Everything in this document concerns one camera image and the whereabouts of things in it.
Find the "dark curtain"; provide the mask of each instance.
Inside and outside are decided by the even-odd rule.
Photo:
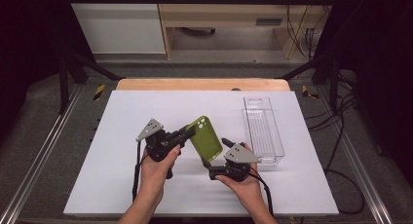
[[[327,48],[349,11],[342,7],[331,15],[318,53]],[[356,73],[357,100],[367,123],[413,186],[412,20],[413,0],[365,0],[336,45],[336,59],[340,69]]]
[[[61,55],[74,52],[94,61],[70,4],[0,0],[0,141],[24,104],[28,87],[57,74]],[[68,65],[84,75],[81,64]]]

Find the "metal frame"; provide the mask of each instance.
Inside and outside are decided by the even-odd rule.
[[[70,96],[70,101],[68,103],[66,110],[63,113],[58,115],[54,126],[49,132],[49,135],[47,136],[45,142],[43,143],[42,148],[37,154],[37,157],[34,160],[33,164],[31,165],[24,180],[21,182],[18,190],[16,191],[12,200],[9,202],[9,205],[3,211],[0,217],[1,224],[6,224],[6,223],[13,224],[18,219],[21,209],[23,208],[28,196],[30,195],[30,192],[34,187],[37,181],[37,178],[42,172],[44,165],[48,161],[48,158],[56,145],[58,137],[60,136],[60,133],[63,130],[76,104],[76,101],[79,97],[79,93],[82,90],[82,88],[83,88],[82,85],[75,85],[74,90]]]
[[[237,5],[341,5],[341,4],[350,4],[353,3],[354,0],[45,0],[45,1],[53,1],[53,2],[62,2],[62,3],[89,3],[89,4],[237,4]],[[312,68],[313,65],[318,66],[321,63],[325,62],[329,58],[331,58],[331,54],[321,54],[320,56],[316,57],[313,61],[306,63],[299,67],[298,69],[294,70],[293,72],[286,74],[283,76],[285,80],[289,80],[293,78],[295,75]],[[98,70],[102,74],[106,76],[110,76],[111,73],[105,73],[104,69],[100,69],[96,64],[89,64],[93,69]],[[61,82],[65,83],[66,79],[66,71],[64,67],[64,58],[60,62],[60,72],[61,72]],[[119,79],[121,77],[114,76],[113,79]],[[12,201],[9,203],[6,210],[2,213],[0,223],[15,223],[17,220],[19,213],[27,200],[38,176],[41,173],[41,170],[44,164],[47,162],[50,153],[52,152],[56,141],[59,137],[59,134],[62,131],[80,93],[81,86],[76,85],[75,91],[72,93],[70,97],[70,102],[67,103],[67,108],[62,108],[60,112],[62,112],[52,128],[49,136],[47,137],[45,143],[43,144],[38,156],[36,157],[35,161],[33,162],[29,172],[27,173],[24,180],[21,182],[18,191],[16,192],[15,196],[13,197]],[[325,92],[320,92],[321,96],[326,105]],[[340,130],[340,124],[336,125],[336,130]],[[362,164],[360,158],[358,157],[350,139],[344,132],[343,134],[343,141],[344,141],[344,149],[346,152],[346,156],[352,166],[352,169],[357,177],[357,181],[360,185],[360,188],[365,196],[371,211],[377,221],[377,223],[392,223],[392,220],[389,216],[389,213],[386,210],[374,184],[372,183],[364,165]]]

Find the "aluminum rail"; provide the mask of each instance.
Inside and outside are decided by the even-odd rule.
[[[30,192],[33,189],[44,165],[48,161],[48,158],[56,145],[58,137],[60,136],[61,131],[76,104],[81,90],[82,85],[75,85],[66,110],[62,114],[58,115],[54,126],[49,132],[49,135],[43,143],[42,148],[37,154],[37,157],[27,172],[24,180],[21,182],[12,200],[0,216],[0,224],[13,224],[18,219],[20,211],[30,195]]]
[[[322,101],[328,108],[329,103],[326,87],[317,86],[317,89]],[[337,121],[334,124],[337,135],[340,132],[341,126],[341,121]],[[353,143],[350,141],[349,136],[346,134],[345,129],[343,129],[341,143],[343,144],[343,149],[347,160],[349,160],[349,164],[352,167],[353,173],[355,174],[358,186],[360,187],[360,190],[364,195],[365,200],[367,201],[371,209],[371,213],[376,219],[376,222],[378,224],[392,224],[392,218],[390,217],[386,206],[380,198],[380,195],[376,187],[374,186],[373,181],[371,181],[370,175],[368,175],[367,169],[364,167],[364,164],[358,156]]]
[[[47,0],[89,4],[348,5],[355,0]]]

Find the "black pole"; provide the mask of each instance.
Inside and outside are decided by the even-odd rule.
[[[283,80],[288,81],[308,69],[319,67],[326,61],[326,59],[327,59],[326,54],[321,54],[317,57],[314,57],[310,61],[300,65],[298,68],[295,68],[294,70],[288,72],[287,74],[280,76],[280,77],[276,77],[274,79],[283,79]]]
[[[89,4],[347,5],[354,0],[48,0]]]
[[[104,69],[103,67],[99,66],[96,62],[90,61],[90,60],[88,60],[87,58],[85,58],[83,56],[80,56],[78,54],[73,54],[72,57],[76,61],[88,66],[89,68],[97,71],[98,73],[106,76],[107,78],[109,78],[111,80],[119,81],[119,80],[125,79],[125,77],[115,75],[112,72],[110,72],[110,71]]]

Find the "phone case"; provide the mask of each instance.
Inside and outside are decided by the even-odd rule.
[[[222,145],[207,116],[201,116],[186,129],[195,127],[195,135],[190,138],[201,158],[211,162],[222,152]]]

